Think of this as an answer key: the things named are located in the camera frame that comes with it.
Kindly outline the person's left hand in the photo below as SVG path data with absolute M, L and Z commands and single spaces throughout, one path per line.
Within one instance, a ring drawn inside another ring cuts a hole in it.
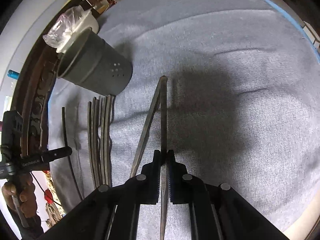
M 23 184 L 23 190 L 19 194 L 20 201 L 22 202 L 20 209 L 26 218 L 32 218 L 36 215 L 37 211 L 33 178 L 29 173 L 27 173 L 21 175 L 20 180 Z M 12 196 L 17 194 L 15 185 L 10 182 L 6 182 L 2 187 L 2 194 L 7 206 L 15 211 L 16 209 L 12 201 Z

